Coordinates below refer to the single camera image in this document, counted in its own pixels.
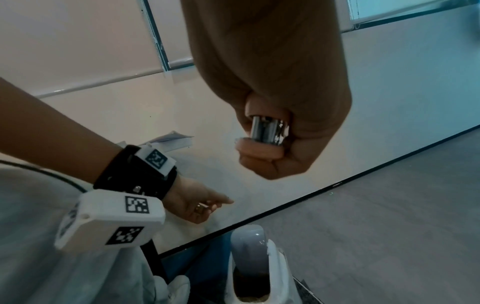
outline wrist strap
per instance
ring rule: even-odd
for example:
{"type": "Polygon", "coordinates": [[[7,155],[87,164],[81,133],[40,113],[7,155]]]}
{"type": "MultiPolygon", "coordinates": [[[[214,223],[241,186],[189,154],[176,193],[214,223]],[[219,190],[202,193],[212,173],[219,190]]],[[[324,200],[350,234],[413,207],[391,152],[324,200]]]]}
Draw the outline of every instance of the wrist strap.
{"type": "Polygon", "coordinates": [[[164,178],[135,156],[140,147],[128,145],[110,162],[93,185],[94,189],[165,197],[177,177],[174,167],[164,178]]]}

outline hand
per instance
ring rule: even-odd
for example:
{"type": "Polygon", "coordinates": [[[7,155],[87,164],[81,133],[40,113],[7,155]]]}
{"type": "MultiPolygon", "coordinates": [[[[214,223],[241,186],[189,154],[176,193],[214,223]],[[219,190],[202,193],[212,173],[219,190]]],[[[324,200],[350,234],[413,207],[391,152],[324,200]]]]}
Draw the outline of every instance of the hand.
{"type": "Polygon", "coordinates": [[[212,212],[222,204],[234,201],[191,178],[177,175],[173,186],[163,198],[166,210],[189,222],[200,224],[208,220],[212,212]]]}
{"type": "Polygon", "coordinates": [[[250,94],[292,113],[283,159],[240,163],[267,179],[306,172],[352,104],[334,0],[181,4],[195,66],[247,132],[250,94]]]}

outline gray concrete floor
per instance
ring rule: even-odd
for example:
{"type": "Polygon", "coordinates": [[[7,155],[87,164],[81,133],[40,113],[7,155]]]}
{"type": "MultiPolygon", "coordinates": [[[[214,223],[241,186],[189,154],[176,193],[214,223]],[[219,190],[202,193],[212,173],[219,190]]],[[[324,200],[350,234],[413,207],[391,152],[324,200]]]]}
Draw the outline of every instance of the gray concrete floor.
{"type": "Polygon", "coordinates": [[[480,303],[480,130],[256,223],[325,304],[480,303]]]}

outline black cable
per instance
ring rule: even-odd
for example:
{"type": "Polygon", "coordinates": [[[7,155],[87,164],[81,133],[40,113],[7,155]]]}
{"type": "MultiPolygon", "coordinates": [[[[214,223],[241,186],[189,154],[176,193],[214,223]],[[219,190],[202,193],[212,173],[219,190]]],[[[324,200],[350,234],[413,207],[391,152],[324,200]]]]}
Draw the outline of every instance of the black cable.
{"type": "Polygon", "coordinates": [[[85,190],[85,188],[83,188],[82,186],[78,185],[78,184],[75,183],[74,181],[71,181],[71,180],[69,180],[68,178],[65,178],[65,177],[60,176],[60,175],[55,174],[55,173],[51,173],[51,172],[48,172],[48,171],[45,171],[45,170],[42,170],[42,169],[39,169],[39,168],[35,168],[35,167],[33,167],[33,166],[18,164],[18,163],[6,161],[6,160],[1,160],[1,159],[0,159],[0,164],[4,164],[4,165],[12,166],[12,167],[17,167],[17,168],[22,168],[22,169],[25,169],[25,170],[30,170],[30,171],[38,172],[38,173],[41,173],[41,174],[44,174],[44,175],[47,175],[47,176],[56,178],[56,179],[58,179],[58,180],[61,180],[62,182],[65,182],[65,183],[69,184],[70,186],[75,187],[75,188],[76,188],[78,191],[80,191],[81,193],[86,193],[86,192],[87,192],[87,190],[85,190]]]}

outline qr code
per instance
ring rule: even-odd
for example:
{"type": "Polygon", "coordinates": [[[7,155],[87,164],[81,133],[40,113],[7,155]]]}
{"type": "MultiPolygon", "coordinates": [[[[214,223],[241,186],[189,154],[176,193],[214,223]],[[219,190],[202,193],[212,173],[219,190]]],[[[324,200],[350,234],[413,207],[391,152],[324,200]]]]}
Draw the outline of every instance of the qr code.
{"type": "Polygon", "coordinates": [[[146,198],[126,196],[125,209],[127,213],[150,213],[146,198]]]}
{"type": "Polygon", "coordinates": [[[158,150],[153,150],[153,152],[146,157],[145,161],[157,170],[160,170],[167,162],[167,157],[161,154],[158,150]]]}
{"type": "Polygon", "coordinates": [[[119,227],[105,245],[132,243],[142,230],[143,227],[119,227]]]}
{"type": "Polygon", "coordinates": [[[65,223],[65,225],[63,225],[62,228],[60,229],[60,233],[58,235],[59,237],[62,237],[65,234],[65,232],[75,222],[78,211],[79,211],[79,203],[76,203],[75,206],[73,206],[73,208],[63,218],[63,222],[65,223]]]}

